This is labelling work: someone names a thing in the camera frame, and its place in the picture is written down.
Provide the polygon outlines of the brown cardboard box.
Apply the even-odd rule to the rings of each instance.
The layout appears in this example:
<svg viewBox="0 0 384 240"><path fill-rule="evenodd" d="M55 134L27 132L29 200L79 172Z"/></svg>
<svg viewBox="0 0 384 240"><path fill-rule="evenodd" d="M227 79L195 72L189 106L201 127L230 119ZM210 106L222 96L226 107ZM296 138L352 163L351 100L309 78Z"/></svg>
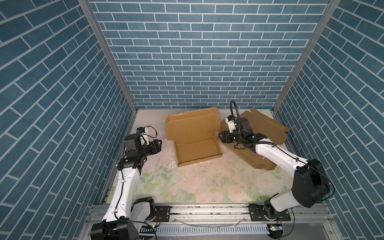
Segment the brown cardboard box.
<svg viewBox="0 0 384 240"><path fill-rule="evenodd" d="M184 167L222 157L216 133L221 129L217 108L168 115L165 133L174 142L178 166Z"/></svg>

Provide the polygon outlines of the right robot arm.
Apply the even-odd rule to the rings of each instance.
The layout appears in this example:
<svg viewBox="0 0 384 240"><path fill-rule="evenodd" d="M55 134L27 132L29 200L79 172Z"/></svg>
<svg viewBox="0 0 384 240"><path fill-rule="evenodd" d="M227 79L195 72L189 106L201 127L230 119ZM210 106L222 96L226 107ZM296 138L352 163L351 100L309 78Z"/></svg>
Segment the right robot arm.
<svg viewBox="0 0 384 240"><path fill-rule="evenodd" d="M331 191L330 180L322 163L307 160L281 148L288 128L272 119L250 116L228 116L222 121L219 138L224 144L234 144L238 150L250 150L265 157L293 178L289 190L276 194L264 202L263 212L268 220L275 220L287 209L312 207Z"/></svg>

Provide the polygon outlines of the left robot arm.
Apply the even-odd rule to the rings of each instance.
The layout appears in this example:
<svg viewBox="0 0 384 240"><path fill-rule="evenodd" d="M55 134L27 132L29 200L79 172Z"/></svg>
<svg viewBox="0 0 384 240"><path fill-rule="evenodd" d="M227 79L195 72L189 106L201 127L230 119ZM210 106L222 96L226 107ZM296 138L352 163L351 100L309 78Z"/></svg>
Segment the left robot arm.
<svg viewBox="0 0 384 240"><path fill-rule="evenodd" d="M124 144L125 154L117 164L116 190L102 221L91 228L92 240L141 240L142 227L149 228L149 233L157 237L156 227L146 222L157 217L153 198L136 202L133 198L146 160L161 152L162 141L149 141L145 134L131 134L125 137Z"/></svg>

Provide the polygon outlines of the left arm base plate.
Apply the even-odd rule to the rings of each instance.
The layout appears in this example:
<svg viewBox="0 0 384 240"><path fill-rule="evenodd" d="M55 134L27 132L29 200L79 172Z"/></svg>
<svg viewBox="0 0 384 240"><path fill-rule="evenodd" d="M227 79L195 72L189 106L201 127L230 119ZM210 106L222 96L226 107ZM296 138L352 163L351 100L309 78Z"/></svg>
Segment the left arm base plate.
<svg viewBox="0 0 384 240"><path fill-rule="evenodd" d="M150 215L147 217L147 222L157 223L158 225L163 222L169 222L171 216L171 206L155 206L154 210L151 210Z"/></svg>

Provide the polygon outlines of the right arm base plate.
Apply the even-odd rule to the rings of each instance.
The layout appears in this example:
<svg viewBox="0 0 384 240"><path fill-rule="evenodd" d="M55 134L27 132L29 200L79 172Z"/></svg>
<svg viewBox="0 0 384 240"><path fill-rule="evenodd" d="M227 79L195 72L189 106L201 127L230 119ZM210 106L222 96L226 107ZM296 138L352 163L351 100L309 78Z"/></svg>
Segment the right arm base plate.
<svg viewBox="0 0 384 240"><path fill-rule="evenodd" d="M263 222L263 221L290 221L291 216L288 210L283 212L275 211L271 206L250 204L248 205L250 218L252 222Z"/></svg>

